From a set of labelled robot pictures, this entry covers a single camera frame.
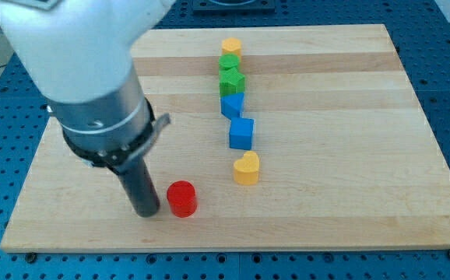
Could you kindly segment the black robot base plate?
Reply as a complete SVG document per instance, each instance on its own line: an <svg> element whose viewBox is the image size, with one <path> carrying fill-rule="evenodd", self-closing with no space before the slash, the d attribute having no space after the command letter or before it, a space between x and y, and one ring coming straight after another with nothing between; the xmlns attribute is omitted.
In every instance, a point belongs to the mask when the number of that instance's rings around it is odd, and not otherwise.
<svg viewBox="0 0 450 280"><path fill-rule="evenodd" d="M272 11L276 0L191 0L194 12Z"/></svg>

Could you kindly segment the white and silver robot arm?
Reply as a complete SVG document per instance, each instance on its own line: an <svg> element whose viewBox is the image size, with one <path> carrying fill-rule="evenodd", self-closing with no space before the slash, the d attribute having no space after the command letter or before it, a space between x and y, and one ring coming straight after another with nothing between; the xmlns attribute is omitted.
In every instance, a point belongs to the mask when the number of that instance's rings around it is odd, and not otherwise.
<svg viewBox="0 0 450 280"><path fill-rule="evenodd" d="M70 149L118 176L135 212L160 201L144 161L171 119L144 96L132 45L173 0L0 1L0 27Z"/></svg>

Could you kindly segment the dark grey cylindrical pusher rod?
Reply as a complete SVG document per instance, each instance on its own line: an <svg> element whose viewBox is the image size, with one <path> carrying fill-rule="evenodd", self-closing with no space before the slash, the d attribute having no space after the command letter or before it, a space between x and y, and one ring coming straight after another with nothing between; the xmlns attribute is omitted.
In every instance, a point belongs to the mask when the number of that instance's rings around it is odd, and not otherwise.
<svg viewBox="0 0 450 280"><path fill-rule="evenodd" d="M117 169L117 173L138 216L148 218L158 213L160 200L142 157L130 161L126 167Z"/></svg>

